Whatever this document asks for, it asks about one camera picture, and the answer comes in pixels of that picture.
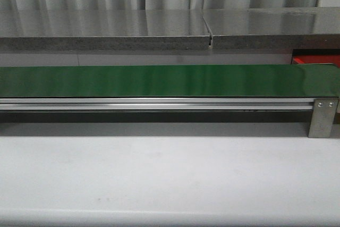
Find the green conveyor belt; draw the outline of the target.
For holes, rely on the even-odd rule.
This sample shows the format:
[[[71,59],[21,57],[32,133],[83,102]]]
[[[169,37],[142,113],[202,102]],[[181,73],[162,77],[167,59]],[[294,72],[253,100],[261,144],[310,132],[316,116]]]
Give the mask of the green conveyor belt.
[[[300,65],[1,68],[1,97],[338,97],[339,68]]]

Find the red plastic tray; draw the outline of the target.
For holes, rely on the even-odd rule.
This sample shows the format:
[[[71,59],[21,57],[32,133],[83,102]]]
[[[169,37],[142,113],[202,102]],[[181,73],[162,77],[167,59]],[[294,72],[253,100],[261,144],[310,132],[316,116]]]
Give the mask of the red plastic tray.
[[[339,68],[339,55],[298,55],[293,56],[293,64],[332,64]]]

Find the grey stone counter slab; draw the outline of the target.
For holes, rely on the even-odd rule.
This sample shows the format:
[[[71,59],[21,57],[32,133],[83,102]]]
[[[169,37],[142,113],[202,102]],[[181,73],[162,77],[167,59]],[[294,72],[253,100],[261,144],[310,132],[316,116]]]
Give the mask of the grey stone counter slab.
[[[199,51],[209,44],[198,10],[1,12],[2,52]]]

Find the right grey stone slab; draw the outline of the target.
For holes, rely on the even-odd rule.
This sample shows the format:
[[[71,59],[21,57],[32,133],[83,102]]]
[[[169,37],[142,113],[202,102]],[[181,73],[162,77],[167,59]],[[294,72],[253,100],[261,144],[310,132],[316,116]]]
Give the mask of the right grey stone slab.
[[[339,7],[204,10],[215,50],[338,49]]]

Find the steel conveyor support bracket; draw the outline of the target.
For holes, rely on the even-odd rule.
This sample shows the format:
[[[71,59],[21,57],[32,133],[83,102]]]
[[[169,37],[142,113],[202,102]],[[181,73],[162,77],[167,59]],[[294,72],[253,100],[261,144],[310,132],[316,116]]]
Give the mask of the steel conveyor support bracket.
[[[337,106],[338,98],[317,98],[314,100],[309,138],[330,137]]]

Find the aluminium conveyor frame rail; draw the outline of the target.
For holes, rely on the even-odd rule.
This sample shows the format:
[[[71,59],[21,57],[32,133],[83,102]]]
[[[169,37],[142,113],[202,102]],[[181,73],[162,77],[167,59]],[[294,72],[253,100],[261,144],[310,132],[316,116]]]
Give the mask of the aluminium conveyor frame rail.
[[[314,98],[2,98],[2,111],[311,110]]]

